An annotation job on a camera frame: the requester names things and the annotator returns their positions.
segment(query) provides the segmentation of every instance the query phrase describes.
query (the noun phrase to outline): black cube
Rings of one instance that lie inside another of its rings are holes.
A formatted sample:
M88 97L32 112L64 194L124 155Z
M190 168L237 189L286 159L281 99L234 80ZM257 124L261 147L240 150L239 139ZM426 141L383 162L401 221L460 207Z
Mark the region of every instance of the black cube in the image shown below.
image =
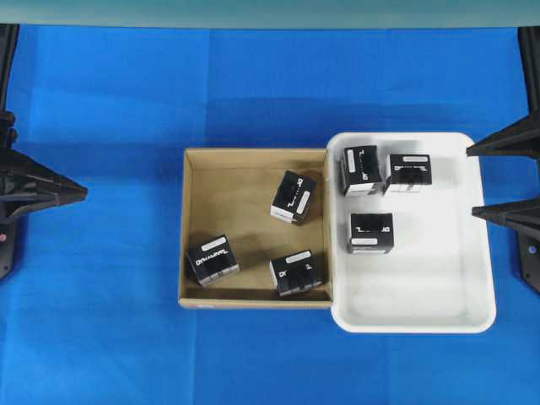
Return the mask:
M270 261L270 273L280 296L308 291L322 283L321 270L316 268L311 251Z
M392 247L394 224L391 213L351 213L349 253L388 253Z
M307 175L286 170L270 207L270 215L300 225L310 210L316 182Z
M381 188L382 177L375 145L345 148L339 164L345 197L375 194Z
M197 281L206 287L220 278L240 271L235 255L225 235L187 250Z

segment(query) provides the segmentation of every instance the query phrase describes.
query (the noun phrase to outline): cardboard box bottom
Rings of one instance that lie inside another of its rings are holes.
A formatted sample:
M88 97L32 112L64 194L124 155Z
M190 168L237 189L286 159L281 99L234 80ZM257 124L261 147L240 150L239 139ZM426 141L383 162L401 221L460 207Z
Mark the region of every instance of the cardboard box bottom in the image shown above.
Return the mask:
M325 149L188 149L184 161L181 285L185 307L328 307L329 283L280 298L272 259L311 249L328 281L323 229ZM301 226L270 215L285 170L317 182ZM226 234L240 272L204 288L192 276L185 249Z

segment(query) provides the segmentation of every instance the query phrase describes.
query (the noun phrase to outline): white plastic tray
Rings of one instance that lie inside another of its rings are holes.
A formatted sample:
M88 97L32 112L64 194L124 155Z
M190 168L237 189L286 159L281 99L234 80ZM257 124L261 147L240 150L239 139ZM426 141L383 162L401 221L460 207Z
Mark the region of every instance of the white plastic tray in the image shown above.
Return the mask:
M433 185L419 194L345 198L339 157L348 146L377 145L381 169L389 153L429 154ZM348 132L328 143L333 304L350 332L481 332L495 318L487 225L471 215L483 205L473 144L452 132ZM394 248L386 255L347 253L350 213L393 213Z

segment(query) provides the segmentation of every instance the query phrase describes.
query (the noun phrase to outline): blue surface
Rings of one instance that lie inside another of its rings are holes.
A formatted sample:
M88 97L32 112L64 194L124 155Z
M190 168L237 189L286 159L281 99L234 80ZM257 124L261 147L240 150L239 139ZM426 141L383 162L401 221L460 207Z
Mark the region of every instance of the blue surface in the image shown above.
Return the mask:
M324 147L527 113L515 30L21 30L16 148L90 189L32 214L0 285L0 403L540 403L540 297L489 226L498 315L479 335L354 335L329 311L176 303L181 153ZM482 161L486 203L532 161Z

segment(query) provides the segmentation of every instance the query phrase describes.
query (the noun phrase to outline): white label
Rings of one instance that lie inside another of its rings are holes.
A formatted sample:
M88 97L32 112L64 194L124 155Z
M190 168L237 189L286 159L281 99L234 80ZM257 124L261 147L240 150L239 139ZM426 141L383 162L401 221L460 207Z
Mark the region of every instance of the white label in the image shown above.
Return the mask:
M270 207L270 215L273 217L276 217L278 219L281 219L282 221L292 223L293 222L293 213L290 213L289 211L285 211L282 208L274 207L273 205Z
M352 149L347 151L347 161L348 161L348 172L354 173L356 171L356 166L354 165L354 153Z
M273 286L278 287L278 279L276 278L276 272L273 271L272 262L270 262L270 274L272 274Z
M213 240L212 242L208 242L206 245L201 246L202 251L209 251L210 249L213 249L216 246L223 245L227 240L222 236L216 240Z
M287 263L294 263L294 262L297 262L298 260L303 260L303 259L307 259L308 257L311 257L311 252L310 251L302 251L301 253L297 253L293 256L289 256L287 258L285 258L285 261Z
M391 165L390 165L390 155L386 156L386 176L387 179L392 174Z
M296 213L299 213L300 215L304 212L305 205L307 204L307 200L310 198L310 192L304 192L304 195L300 199L300 203L298 204L298 208L296 208Z
M373 189L374 183L351 184L348 192L370 192Z
M376 245L379 241L377 238L353 238L351 243L353 245Z
M427 156L403 156L404 162L427 162Z
M363 249L354 249L353 250L353 253L386 253L386 251L375 251L373 249L369 249L369 250L363 250Z

